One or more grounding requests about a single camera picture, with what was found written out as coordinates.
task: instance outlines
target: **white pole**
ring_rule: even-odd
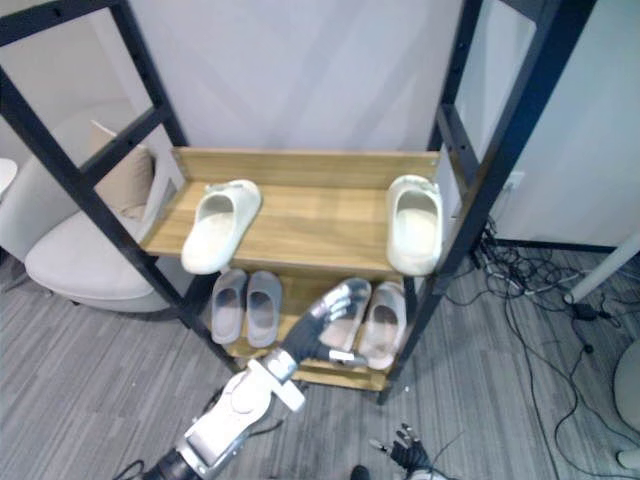
[[[584,277],[570,293],[564,296],[567,303],[577,303],[587,296],[598,285],[604,282],[618,268],[627,263],[631,257],[640,251],[640,232],[631,235],[625,242],[616,248],[604,262]]]

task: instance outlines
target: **white slipper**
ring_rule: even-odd
[[[264,348],[276,341],[282,306],[282,284],[271,272],[251,275],[247,290],[249,345]]]
[[[250,180],[207,186],[196,208],[193,228],[182,247],[184,269],[209,274],[227,265],[261,203],[260,190]]]
[[[213,286],[211,301],[211,338],[226,345],[235,342],[242,331],[246,300],[247,274],[235,268],[220,275]]]
[[[366,288],[362,289],[363,296],[357,302],[352,303],[344,315],[333,320],[320,335],[320,341],[331,348],[350,351],[353,341],[358,333],[358,328],[364,318],[367,304],[371,298],[371,285],[363,282]]]
[[[431,273],[442,251],[442,197],[418,175],[396,178],[387,192],[387,259],[405,275]]]
[[[370,368],[388,368],[400,348],[407,328],[407,316],[402,287],[384,282],[373,292],[364,333],[358,345]]]

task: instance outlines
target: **slipper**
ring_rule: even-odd
[[[235,342],[242,331],[247,274],[239,268],[229,270],[213,286],[211,338],[226,345]]]
[[[402,287],[384,282],[373,292],[364,333],[358,345],[370,368],[384,370],[392,363],[407,328]]]
[[[431,273],[442,251],[442,197],[418,175],[396,178],[387,192],[387,259],[400,273]]]
[[[249,345],[264,348],[276,341],[282,306],[282,284],[271,272],[251,275],[247,291],[247,339]]]
[[[320,341],[326,346],[351,351],[353,342],[358,333],[358,328],[364,318],[367,303],[371,298],[371,284],[362,280],[364,288],[363,296],[357,302],[352,303],[343,315],[333,320],[320,335]]]
[[[204,275],[227,265],[261,204],[260,190],[250,180],[207,186],[182,247],[184,269]]]

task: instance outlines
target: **wooden shelf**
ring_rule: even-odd
[[[268,348],[254,348],[249,345],[247,323],[245,321],[240,338],[225,346],[231,356],[249,359],[262,357],[269,353],[284,340],[289,330],[309,305],[337,283],[336,280],[327,277],[281,276],[280,281],[284,290],[284,301],[276,343]],[[320,360],[305,360],[294,375],[294,379],[311,383],[380,391],[386,385],[387,373],[388,370],[372,370],[365,367],[350,368]]]
[[[176,149],[176,155],[188,181],[143,240],[149,253],[180,255],[207,183],[249,178],[263,204],[234,266],[370,279],[394,274],[385,252],[387,187],[403,173],[432,176],[437,164],[433,153]]]

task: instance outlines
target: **black metal frame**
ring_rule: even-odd
[[[439,150],[444,140],[462,196],[462,209],[436,272],[425,279],[417,294],[413,278],[404,279],[408,335],[389,372],[387,386],[378,395],[379,403],[388,398],[460,262],[477,242],[491,206],[531,135],[595,4],[595,0],[503,2],[534,21],[537,29],[487,153],[479,162],[455,108],[482,6],[482,0],[464,1],[436,125],[428,144],[429,150]],[[175,146],[187,144],[128,2],[59,0],[8,15],[0,18],[0,47],[103,8],[110,9],[153,106],[80,169],[75,167],[2,69],[0,113],[80,208],[169,302],[184,325],[193,329],[232,371],[237,371],[239,367],[235,360],[211,340],[209,330],[197,315],[216,275],[196,277],[187,293],[181,296],[155,265],[156,258],[138,246],[93,190],[121,158],[159,125],[164,126]]]
[[[478,162],[473,152],[454,104],[463,73],[460,58],[464,56],[466,60],[482,3],[481,0],[465,1],[436,115],[437,126],[429,141],[430,149],[439,149],[444,137],[461,187],[462,208],[436,272],[425,279],[416,299],[407,300],[408,334],[389,372],[387,387],[378,395],[378,403],[388,398],[456,270],[482,233],[491,207],[551,97],[595,1],[505,1],[533,20],[537,28],[482,162]]]
[[[157,258],[140,248],[93,189],[127,153],[160,125],[174,146],[187,144],[128,2],[60,0],[2,17],[0,47],[103,8],[111,11],[153,106],[80,168],[74,165],[2,68],[0,114],[69,196],[170,305],[180,321],[201,337],[227,367],[237,372],[240,368],[236,361],[224,348],[213,342],[209,329],[198,316],[207,292],[211,291],[215,275],[196,276],[187,293],[180,295],[157,267]]]

